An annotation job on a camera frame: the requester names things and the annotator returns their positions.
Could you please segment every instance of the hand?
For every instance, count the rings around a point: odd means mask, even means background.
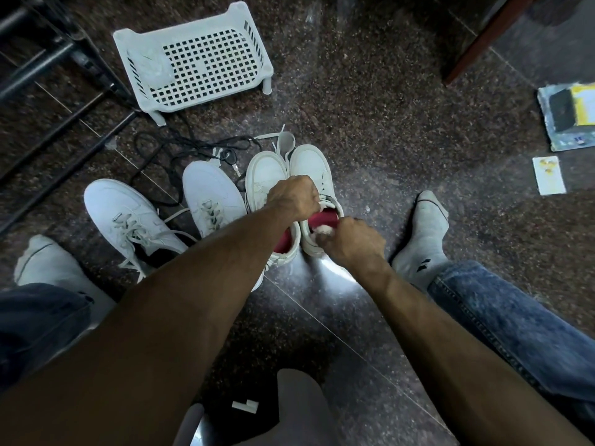
[[[386,241],[361,219],[342,217],[333,234],[316,235],[316,243],[331,260],[351,273],[369,260],[379,257],[384,261]]]
[[[281,205],[290,213],[292,222],[305,221],[320,211],[320,196],[308,175],[296,175],[271,188],[267,205]]]

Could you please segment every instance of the tile grout line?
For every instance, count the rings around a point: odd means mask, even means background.
[[[12,59],[11,59],[9,56],[5,55],[5,54],[4,54],[2,51],[0,51],[0,55],[2,55],[2,56],[4,57],[4,59],[6,59],[7,61],[9,61],[9,62],[10,62],[12,65],[15,65],[15,66],[17,65],[17,63],[16,63],[16,62],[14,62],[14,60],[12,60]],[[53,98],[53,99],[56,101],[56,103],[58,103],[60,106],[62,106],[62,107],[63,107],[63,108],[66,110],[66,111],[68,111],[70,114],[72,114],[72,110],[71,110],[71,109],[70,109],[68,106],[66,106],[65,104],[63,104],[63,103],[62,103],[60,100],[58,100],[58,99],[57,99],[57,98],[56,98],[56,97],[55,97],[55,96],[54,96],[54,95],[53,95],[53,94],[52,94],[50,91],[48,91],[46,88],[44,88],[44,86],[42,86],[42,85],[41,85],[40,83],[38,83],[37,81],[35,81],[35,84],[36,84],[36,85],[37,85],[37,86],[38,86],[38,87],[39,87],[39,88],[40,88],[42,91],[44,91],[44,92],[45,92],[47,95],[49,95],[50,97],[52,97],[52,98]],[[87,122],[85,122],[83,119],[78,119],[78,121],[79,121],[81,124],[83,124],[85,127],[87,127],[89,130],[91,130],[91,131],[93,132],[93,134],[95,134],[97,137],[99,137],[99,138],[101,137],[101,134],[97,133],[97,132],[96,132],[96,131],[95,131],[93,128],[91,128],[91,126],[90,126],[90,125],[89,125]],[[115,151],[116,151],[116,152],[117,152],[117,153],[118,153],[118,154],[119,154],[121,157],[123,157],[123,158],[124,158],[126,161],[128,161],[130,164],[132,164],[132,166],[133,166],[135,169],[138,169],[138,168],[139,168],[139,167],[138,167],[136,164],[134,164],[134,163],[133,163],[133,162],[132,162],[132,161],[131,161],[131,160],[130,160],[128,157],[126,157],[126,156],[125,156],[125,155],[124,155],[124,154],[123,154],[123,153],[122,153],[120,150],[118,150],[118,149],[115,149]],[[176,199],[175,199],[175,198],[174,198],[174,197],[173,197],[171,194],[169,194],[169,193],[168,193],[168,192],[167,192],[165,189],[163,189],[161,186],[159,186],[155,180],[153,180],[151,177],[149,177],[149,175],[147,175],[147,174],[145,173],[145,171],[141,171],[140,173],[142,173],[142,174],[143,174],[143,175],[144,175],[146,178],[148,178],[148,179],[149,179],[149,181],[151,181],[151,182],[152,182],[152,183],[153,183],[155,186],[157,186],[157,187],[158,187],[158,188],[159,188],[161,191],[163,191],[165,194],[167,194],[167,195],[168,195],[168,197],[169,197],[171,200],[174,200],[174,201],[176,201]]]
[[[409,399],[411,402],[413,402],[413,404],[417,405],[423,412],[425,412],[431,419],[433,419],[434,421],[436,421],[440,426],[442,426],[443,428],[445,428],[447,430],[447,432],[450,433],[450,435],[452,435],[452,432],[450,432],[450,429],[443,424],[440,420],[438,420],[434,415],[432,415],[430,412],[428,412],[425,408],[423,408],[417,401],[415,401],[411,396],[409,396],[408,394],[406,394],[403,390],[401,390],[392,380],[390,380],[387,376],[385,376],[384,374],[382,374],[374,365],[370,364],[370,362],[368,362],[368,360],[366,360],[365,358],[363,358],[358,352],[356,352],[355,349],[353,349],[353,347],[351,347],[350,345],[348,345],[343,339],[341,339],[341,337],[339,337],[335,332],[333,332],[330,328],[328,328],[327,326],[325,326],[316,316],[314,316],[313,314],[311,314],[306,308],[304,308],[303,306],[300,305],[300,303],[295,300],[293,297],[291,297],[288,293],[286,293],[285,291],[283,291],[275,282],[273,282],[269,277],[265,276],[265,278],[267,280],[269,280],[280,292],[282,292],[286,297],[288,297],[289,299],[291,299],[295,305],[297,305],[298,307],[300,307],[303,311],[305,311],[308,315],[310,315],[312,318],[314,318],[314,320],[316,322],[318,322],[321,326],[323,326],[326,330],[328,330],[334,337],[336,337],[339,341],[341,341],[341,343],[343,343],[344,345],[346,345],[354,354],[356,354],[359,358],[361,358],[366,365],[368,365],[369,367],[371,367],[372,369],[374,369],[374,371],[376,371],[376,373],[378,373],[380,376],[382,376],[387,382],[389,382],[392,386],[394,386],[395,390],[397,390],[397,392],[399,394],[401,394],[402,396],[405,396],[407,399]]]
[[[459,18],[454,12],[452,12],[450,10],[450,8],[446,7],[445,5],[442,4],[442,2],[440,0],[434,0],[436,2],[436,4],[442,6],[443,8],[445,8],[447,10],[447,12],[452,16],[452,18],[454,18],[458,23],[460,23],[463,28],[465,28],[467,31],[469,31],[471,34],[473,34],[473,36],[477,37],[477,33],[475,31],[473,31],[473,29],[471,29],[469,26],[467,26],[467,24],[461,19]],[[504,56],[502,56],[500,53],[498,53],[498,51],[495,50],[495,48],[493,46],[489,46],[488,49],[494,53],[504,64],[506,64],[508,67],[510,67],[513,71],[515,71],[520,77],[521,79],[528,84],[529,86],[531,86],[533,89],[538,89],[537,84],[533,83],[531,80],[529,80],[529,78],[527,78],[519,69],[517,69],[516,67],[514,67],[509,60],[507,60],[506,58],[504,58]]]

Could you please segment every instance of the person's left arm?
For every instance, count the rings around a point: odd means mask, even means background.
[[[320,208],[309,177],[131,288],[79,344],[0,398],[0,444],[171,444],[206,371],[294,221]]]

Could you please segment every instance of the perforated basket bottom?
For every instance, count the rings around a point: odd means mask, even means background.
[[[163,46],[175,82],[151,88],[166,106],[196,104],[201,98],[236,92],[256,79],[259,62],[246,37],[232,28]]]

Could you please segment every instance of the jeans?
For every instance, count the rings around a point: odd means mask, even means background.
[[[430,297],[595,440],[595,341],[474,261],[451,265]]]
[[[93,299],[45,283],[0,291],[0,392],[84,332],[92,303]]]
[[[477,262],[452,264],[428,293],[508,362],[585,436],[595,439],[595,341]],[[89,326],[87,300],[47,284],[0,292],[0,391]]]

